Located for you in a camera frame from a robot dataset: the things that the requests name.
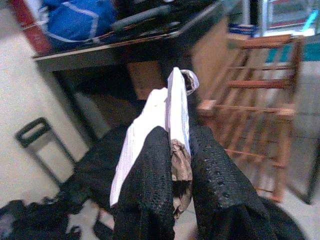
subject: black desk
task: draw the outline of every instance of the black desk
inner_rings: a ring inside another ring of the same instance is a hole
[[[97,136],[93,128],[79,107],[72,87],[61,77],[59,71],[154,60],[159,61],[163,76],[168,76],[174,66],[192,69],[188,60],[189,50],[223,17],[241,9],[239,7],[241,3],[241,0],[218,0],[173,32],[38,55],[34,60],[41,71],[54,73],[77,117],[85,127],[87,135],[92,142],[95,142]]]

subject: blue backpack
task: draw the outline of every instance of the blue backpack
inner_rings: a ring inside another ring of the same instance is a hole
[[[99,42],[116,21],[110,0],[44,0],[39,13],[44,34],[59,50]]]

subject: white fabric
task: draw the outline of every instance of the white fabric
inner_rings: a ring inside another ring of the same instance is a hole
[[[199,86],[196,75],[189,70],[184,71],[194,77],[194,86]],[[157,126],[169,132],[170,140],[177,139],[183,143],[190,153],[187,92],[184,77],[178,67],[173,69],[168,78],[168,89],[164,87],[152,90],[141,115],[126,132],[111,185],[111,207],[118,202],[122,184],[139,156],[147,135]]]

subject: red object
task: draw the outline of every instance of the red object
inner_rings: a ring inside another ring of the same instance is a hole
[[[24,0],[9,0],[8,2],[34,50],[39,54],[48,52],[52,46],[41,28],[35,23],[35,19]]]

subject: wooden rack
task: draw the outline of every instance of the wooden rack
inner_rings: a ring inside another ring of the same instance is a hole
[[[276,202],[286,182],[303,44],[302,36],[291,35],[243,41],[229,52],[197,108],[257,192]],[[280,62],[284,48],[289,62]],[[271,49],[275,56],[266,63]]]

